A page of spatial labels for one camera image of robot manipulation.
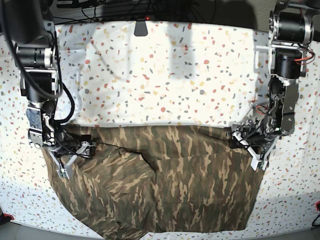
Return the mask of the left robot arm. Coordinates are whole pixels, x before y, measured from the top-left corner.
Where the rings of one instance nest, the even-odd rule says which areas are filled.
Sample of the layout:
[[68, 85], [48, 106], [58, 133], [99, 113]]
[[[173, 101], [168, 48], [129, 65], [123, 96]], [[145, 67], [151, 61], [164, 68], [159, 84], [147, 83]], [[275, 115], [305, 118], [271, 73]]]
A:
[[251, 155], [253, 170], [265, 170], [276, 142], [295, 131], [295, 106], [299, 97], [299, 78], [307, 74], [307, 64], [316, 54], [312, 41], [320, 40], [313, 16], [319, 15], [318, 0], [277, 1], [269, 15], [268, 104], [262, 117], [251, 116], [230, 123], [230, 146], [244, 148]]

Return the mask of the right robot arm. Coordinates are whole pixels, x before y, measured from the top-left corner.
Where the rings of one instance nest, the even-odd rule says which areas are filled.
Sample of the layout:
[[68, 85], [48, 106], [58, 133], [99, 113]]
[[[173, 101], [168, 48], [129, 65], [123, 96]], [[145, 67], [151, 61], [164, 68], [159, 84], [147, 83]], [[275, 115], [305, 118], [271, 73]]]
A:
[[91, 159], [96, 143], [90, 135], [73, 137], [62, 124], [75, 102], [62, 82], [58, 37], [50, 0], [2, 0], [0, 25], [19, 69], [20, 92], [28, 100], [28, 139], [46, 149], [60, 178], [70, 179], [77, 158]]

